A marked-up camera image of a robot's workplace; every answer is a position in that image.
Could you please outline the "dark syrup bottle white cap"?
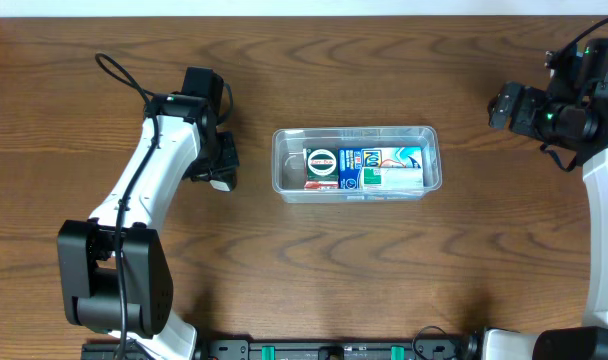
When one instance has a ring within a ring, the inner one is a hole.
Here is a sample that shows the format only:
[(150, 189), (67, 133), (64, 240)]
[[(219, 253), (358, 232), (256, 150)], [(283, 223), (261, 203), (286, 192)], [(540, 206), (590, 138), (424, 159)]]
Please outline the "dark syrup bottle white cap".
[(231, 192), (237, 185), (237, 179), (235, 177), (225, 179), (212, 179), (209, 181), (210, 185), (217, 191)]

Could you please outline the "red Panadol ActiFast pack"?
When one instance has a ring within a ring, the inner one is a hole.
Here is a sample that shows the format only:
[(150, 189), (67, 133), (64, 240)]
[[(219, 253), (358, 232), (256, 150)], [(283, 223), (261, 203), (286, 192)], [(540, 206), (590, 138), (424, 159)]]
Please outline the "red Panadol ActiFast pack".
[(305, 190), (331, 190), (338, 188), (338, 181), (308, 180), (304, 185)]

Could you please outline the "green Zam-Buk box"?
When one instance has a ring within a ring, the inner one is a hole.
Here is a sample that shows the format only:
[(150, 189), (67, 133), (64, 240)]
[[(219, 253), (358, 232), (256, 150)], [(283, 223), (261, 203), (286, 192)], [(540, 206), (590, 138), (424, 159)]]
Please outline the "green Zam-Buk box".
[(337, 149), (306, 148), (304, 157), (308, 181), (337, 182), (339, 180)]

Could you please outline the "blue Kool Fever box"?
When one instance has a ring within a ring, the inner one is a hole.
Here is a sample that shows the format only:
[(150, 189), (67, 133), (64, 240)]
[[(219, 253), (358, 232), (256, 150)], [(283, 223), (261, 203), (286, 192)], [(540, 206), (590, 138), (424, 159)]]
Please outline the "blue Kool Fever box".
[(415, 168), (423, 171), (420, 147), (341, 148), (339, 150), (339, 187), (363, 189), (360, 174), (366, 167)]

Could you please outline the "white green Panadol pack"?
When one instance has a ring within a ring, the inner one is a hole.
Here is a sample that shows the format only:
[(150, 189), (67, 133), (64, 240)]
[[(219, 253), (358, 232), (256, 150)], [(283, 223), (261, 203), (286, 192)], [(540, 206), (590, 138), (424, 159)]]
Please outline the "white green Panadol pack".
[(424, 187), (423, 171), (415, 168), (366, 167), (360, 174), (360, 186), (375, 190), (416, 190)]

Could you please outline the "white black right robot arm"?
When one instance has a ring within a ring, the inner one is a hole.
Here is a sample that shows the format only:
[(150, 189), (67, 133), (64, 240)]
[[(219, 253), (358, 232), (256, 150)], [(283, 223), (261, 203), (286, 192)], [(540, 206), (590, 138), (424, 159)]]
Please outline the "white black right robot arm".
[(526, 334), (485, 328), (460, 346), (461, 359), (608, 359), (608, 38), (547, 55), (550, 83), (505, 83), (489, 101), (489, 124), (540, 142), (565, 172), (581, 174), (590, 225), (589, 285), (576, 327)]

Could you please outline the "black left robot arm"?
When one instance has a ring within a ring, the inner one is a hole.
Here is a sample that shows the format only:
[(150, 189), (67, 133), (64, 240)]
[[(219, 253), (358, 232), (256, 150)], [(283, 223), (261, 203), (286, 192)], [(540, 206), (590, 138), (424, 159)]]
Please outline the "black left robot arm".
[(119, 339), (109, 356), (199, 357), (197, 329), (172, 309), (173, 281), (160, 233), (184, 179), (230, 192), (239, 165), (217, 127), (220, 95), (156, 94), (131, 159), (106, 199), (57, 237), (67, 321)]

